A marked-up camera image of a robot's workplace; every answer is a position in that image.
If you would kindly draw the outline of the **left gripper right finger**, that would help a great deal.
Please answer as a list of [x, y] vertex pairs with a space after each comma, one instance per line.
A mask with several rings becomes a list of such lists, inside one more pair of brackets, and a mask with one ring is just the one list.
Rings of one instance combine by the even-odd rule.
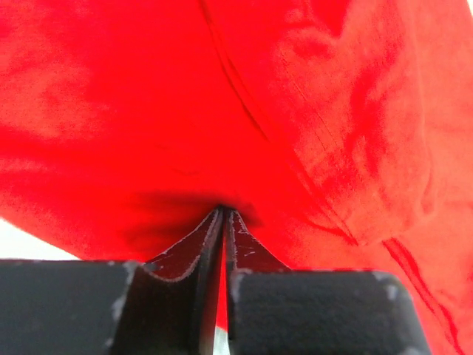
[[380, 271], [296, 271], [225, 213], [232, 354], [429, 354], [412, 298]]

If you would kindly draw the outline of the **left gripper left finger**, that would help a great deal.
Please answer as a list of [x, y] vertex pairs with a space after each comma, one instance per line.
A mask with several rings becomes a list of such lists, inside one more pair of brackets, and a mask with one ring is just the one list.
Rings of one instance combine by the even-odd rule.
[[3, 354], [211, 354], [222, 209], [147, 263], [1, 262]]

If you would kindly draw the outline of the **red t shirt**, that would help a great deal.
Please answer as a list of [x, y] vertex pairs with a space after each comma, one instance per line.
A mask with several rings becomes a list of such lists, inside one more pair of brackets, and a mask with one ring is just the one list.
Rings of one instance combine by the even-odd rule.
[[468, 3], [1, 3], [3, 219], [145, 262], [218, 205], [290, 267], [395, 274], [470, 354]]

